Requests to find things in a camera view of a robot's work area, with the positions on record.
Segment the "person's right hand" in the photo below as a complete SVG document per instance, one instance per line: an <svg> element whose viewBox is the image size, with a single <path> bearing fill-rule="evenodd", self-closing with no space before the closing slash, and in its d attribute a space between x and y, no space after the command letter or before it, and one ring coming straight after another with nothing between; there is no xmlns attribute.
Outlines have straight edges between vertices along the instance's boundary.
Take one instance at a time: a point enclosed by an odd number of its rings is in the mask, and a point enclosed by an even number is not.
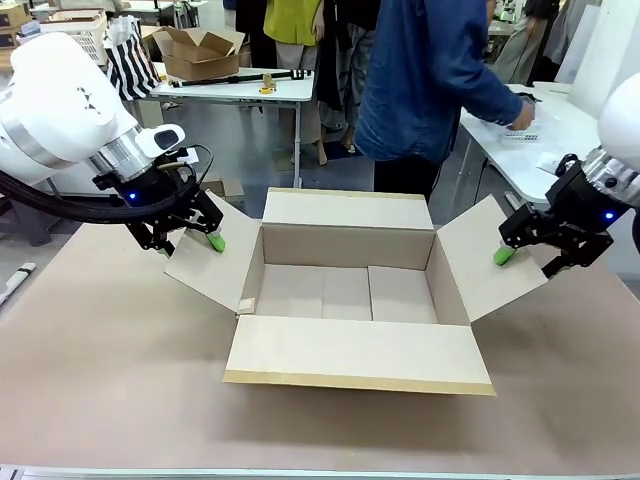
<svg viewBox="0 0 640 480"><path fill-rule="evenodd" d="M525 98L522 101L522 108L517 118L509 125L513 131L523 131L528 129L535 120L535 104Z"/></svg>

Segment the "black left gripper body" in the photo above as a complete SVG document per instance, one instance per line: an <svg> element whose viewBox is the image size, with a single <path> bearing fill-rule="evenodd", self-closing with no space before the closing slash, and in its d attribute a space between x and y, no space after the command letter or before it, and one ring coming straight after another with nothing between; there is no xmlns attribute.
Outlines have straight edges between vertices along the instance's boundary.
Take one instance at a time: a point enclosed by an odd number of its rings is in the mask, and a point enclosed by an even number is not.
<svg viewBox="0 0 640 480"><path fill-rule="evenodd" d="M110 213L98 224L124 224L166 215L184 220L203 215L203 192L196 182L196 172L186 162L158 164L140 176L122 183L113 172L97 175L93 181L100 190L114 188L129 214Z"/></svg>

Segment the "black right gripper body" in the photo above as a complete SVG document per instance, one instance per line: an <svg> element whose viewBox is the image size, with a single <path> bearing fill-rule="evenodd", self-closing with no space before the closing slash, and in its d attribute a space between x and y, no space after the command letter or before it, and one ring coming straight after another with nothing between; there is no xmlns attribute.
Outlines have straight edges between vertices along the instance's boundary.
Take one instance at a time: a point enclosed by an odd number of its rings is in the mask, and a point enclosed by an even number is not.
<svg viewBox="0 0 640 480"><path fill-rule="evenodd" d="M557 180L545 194L556 234L552 238L607 233L614 213L614 202L594 189L586 180L579 159L562 159L556 169Z"/></svg>

